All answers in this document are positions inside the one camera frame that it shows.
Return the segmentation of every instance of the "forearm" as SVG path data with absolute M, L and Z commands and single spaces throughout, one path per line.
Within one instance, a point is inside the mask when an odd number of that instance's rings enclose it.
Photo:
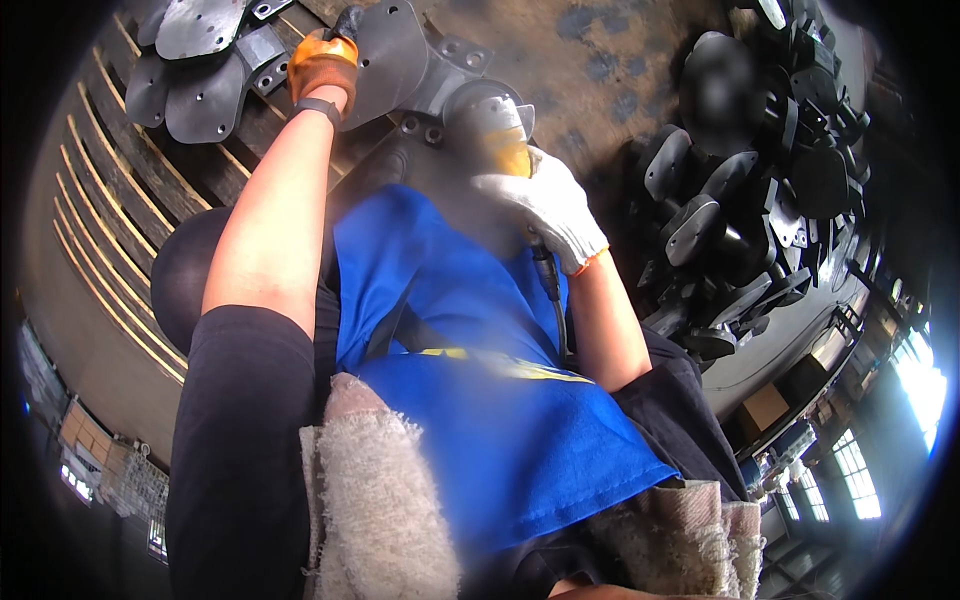
M 342 109 L 346 94 L 323 86 L 310 96 Z M 203 312 L 262 306 L 313 339 L 324 240 L 326 173 L 333 126 L 304 110 L 280 132 L 244 187 L 213 255 Z
M 643 331 L 610 253 L 568 281 L 581 372 L 615 392 L 650 371 Z

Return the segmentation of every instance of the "pile of castings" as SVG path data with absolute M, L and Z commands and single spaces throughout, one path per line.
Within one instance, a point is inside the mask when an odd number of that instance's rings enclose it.
M 809 5 L 757 4 L 750 46 L 701 36 L 681 79 L 686 129 L 630 145 L 643 321 L 702 371 L 816 287 L 839 229 L 864 217 L 870 168 L 852 147 L 870 116 L 851 107 L 833 34 Z
M 127 117 L 178 142 L 227 138 L 247 90 L 268 94 L 287 78 L 287 53 L 270 23 L 294 0 L 145 0 L 132 8 L 141 55 Z

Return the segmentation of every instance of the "glove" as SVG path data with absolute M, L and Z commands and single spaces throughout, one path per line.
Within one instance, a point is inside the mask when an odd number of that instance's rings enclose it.
M 294 104 L 321 85 L 336 85 L 347 93 L 341 116 L 347 118 L 357 93 L 356 34 L 363 9 L 348 6 L 333 29 L 315 29 L 287 62 L 287 87 Z
M 587 207 L 587 193 L 558 158 L 529 146 L 530 179 L 478 175 L 470 185 L 522 213 L 543 244 L 560 258 L 560 269 L 579 275 L 610 244 Z

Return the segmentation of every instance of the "wristwatch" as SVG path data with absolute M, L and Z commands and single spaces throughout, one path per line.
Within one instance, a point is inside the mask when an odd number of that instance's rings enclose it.
M 287 123 L 293 121 L 294 117 L 304 110 L 322 112 L 326 115 L 326 118 L 330 120 L 330 123 L 333 125 L 333 130 L 335 132 L 340 130 L 340 110 L 337 110 L 336 105 L 332 102 L 321 100 L 320 98 L 300 98 L 297 103 L 294 104 L 294 109 L 290 111 L 290 116 L 287 117 Z

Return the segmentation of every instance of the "person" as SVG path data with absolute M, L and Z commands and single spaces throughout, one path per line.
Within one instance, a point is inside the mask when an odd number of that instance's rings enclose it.
M 291 58 L 292 100 L 311 106 L 236 205 L 180 225 L 153 267 L 157 321 L 189 356 L 166 520 L 175 595 L 302 597 L 319 572 L 354 597 L 646 597 L 624 595 L 637 569 L 597 542 L 625 529 L 586 523 L 678 478 L 714 482 L 717 507 L 747 499 L 695 363 L 639 324 L 586 194 L 536 148 L 530 179 L 471 184 L 557 256 L 576 371 L 530 250 L 500 259 L 455 231 L 399 184 L 402 161 L 329 223 L 357 74 L 334 31 Z M 449 577 L 370 591 L 418 563 Z

